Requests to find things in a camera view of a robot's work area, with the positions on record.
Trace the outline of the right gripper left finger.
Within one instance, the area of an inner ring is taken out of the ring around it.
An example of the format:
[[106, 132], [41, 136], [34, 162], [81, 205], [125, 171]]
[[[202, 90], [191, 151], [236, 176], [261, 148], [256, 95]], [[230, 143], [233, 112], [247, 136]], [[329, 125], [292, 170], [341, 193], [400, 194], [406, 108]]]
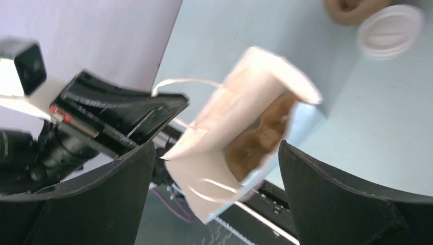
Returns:
[[134, 244], [154, 162], [147, 142], [36, 193], [1, 197], [1, 244]]

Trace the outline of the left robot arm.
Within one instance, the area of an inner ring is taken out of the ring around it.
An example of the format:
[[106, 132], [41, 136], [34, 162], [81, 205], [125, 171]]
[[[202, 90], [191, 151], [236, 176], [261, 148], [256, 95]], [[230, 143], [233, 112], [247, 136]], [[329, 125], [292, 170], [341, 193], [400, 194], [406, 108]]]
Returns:
[[82, 71], [51, 103], [37, 139], [1, 130], [1, 193], [57, 184], [98, 154], [120, 157], [151, 141], [187, 106], [182, 94], [120, 88]]

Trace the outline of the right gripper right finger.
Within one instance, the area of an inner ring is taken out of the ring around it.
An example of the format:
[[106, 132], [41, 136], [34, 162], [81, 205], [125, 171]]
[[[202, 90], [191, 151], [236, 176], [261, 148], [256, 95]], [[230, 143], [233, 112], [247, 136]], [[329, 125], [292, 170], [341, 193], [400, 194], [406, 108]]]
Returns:
[[301, 244], [432, 244], [432, 197], [364, 180], [285, 141], [278, 158]]

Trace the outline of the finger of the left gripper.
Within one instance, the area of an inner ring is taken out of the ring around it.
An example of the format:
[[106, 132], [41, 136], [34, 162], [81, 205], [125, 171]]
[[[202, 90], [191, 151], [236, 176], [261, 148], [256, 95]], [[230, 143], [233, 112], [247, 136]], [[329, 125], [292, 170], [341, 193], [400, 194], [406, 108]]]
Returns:
[[183, 94], [122, 88], [83, 70], [51, 103], [51, 113], [106, 149], [132, 149], [152, 140], [188, 105]]

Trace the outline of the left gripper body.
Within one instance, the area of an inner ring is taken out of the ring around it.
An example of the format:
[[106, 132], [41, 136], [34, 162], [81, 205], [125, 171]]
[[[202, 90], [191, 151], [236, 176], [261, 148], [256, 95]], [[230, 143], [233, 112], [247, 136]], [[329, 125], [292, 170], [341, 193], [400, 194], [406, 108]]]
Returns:
[[127, 135], [138, 124], [134, 105], [53, 105], [56, 125], [43, 127], [41, 151], [30, 168], [38, 183], [57, 183], [100, 153], [113, 159], [137, 147]]

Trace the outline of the white paper bag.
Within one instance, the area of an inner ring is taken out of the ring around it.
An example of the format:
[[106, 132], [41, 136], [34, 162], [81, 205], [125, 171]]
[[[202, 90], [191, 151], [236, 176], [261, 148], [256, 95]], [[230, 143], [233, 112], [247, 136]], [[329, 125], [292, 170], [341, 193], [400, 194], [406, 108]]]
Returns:
[[214, 93], [191, 123], [175, 119], [184, 132], [162, 158], [193, 214], [208, 223], [251, 195], [275, 167], [269, 158], [279, 145], [264, 157], [259, 167], [238, 181], [225, 160], [231, 142], [242, 132], [257, 128], [264, 110], [289, 93], [298, 102], [290, 112], [284, 140], [290, 132], [296, 106], [316, 106], [322, 95], [297, 62], [257, 46], [245, 51], [223, 82], [205, 80], [205, 83], [215, 87]]

